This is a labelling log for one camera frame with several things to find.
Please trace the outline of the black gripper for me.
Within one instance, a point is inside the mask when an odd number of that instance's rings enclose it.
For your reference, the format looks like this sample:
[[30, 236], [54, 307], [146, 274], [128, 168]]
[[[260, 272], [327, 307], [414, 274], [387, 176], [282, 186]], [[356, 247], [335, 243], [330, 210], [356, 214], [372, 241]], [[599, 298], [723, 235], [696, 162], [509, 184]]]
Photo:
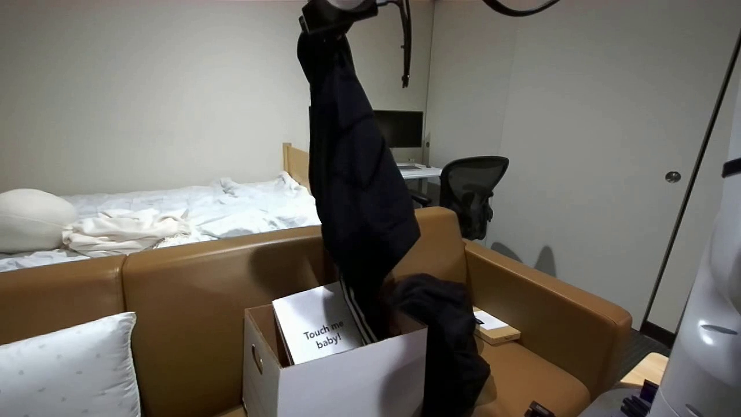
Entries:
[[355, 20], [377, 15], [374, 0], [308, 0], [298, 23], [305, 33], [347, 30]]

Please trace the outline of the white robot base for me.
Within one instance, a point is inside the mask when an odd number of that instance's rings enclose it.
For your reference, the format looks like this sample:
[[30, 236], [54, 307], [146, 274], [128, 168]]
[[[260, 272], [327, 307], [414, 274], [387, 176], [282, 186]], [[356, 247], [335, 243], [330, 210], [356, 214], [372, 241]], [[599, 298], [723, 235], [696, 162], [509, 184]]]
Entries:
[[741, 417], [741, 158], [723, 165], [712, 235], [648, 417]]

